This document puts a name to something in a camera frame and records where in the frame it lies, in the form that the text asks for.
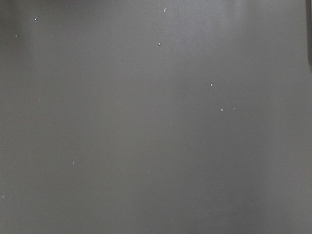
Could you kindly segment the white rectangular tray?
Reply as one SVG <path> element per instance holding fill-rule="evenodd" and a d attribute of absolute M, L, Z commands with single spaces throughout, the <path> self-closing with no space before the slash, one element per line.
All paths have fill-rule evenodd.
<path fill-rule="evenodd" d="M 306 4 L 306 29 L 307 29 L 307 51 L 308 63 L 312 66 L 312 1 L 305 0 Z"/>

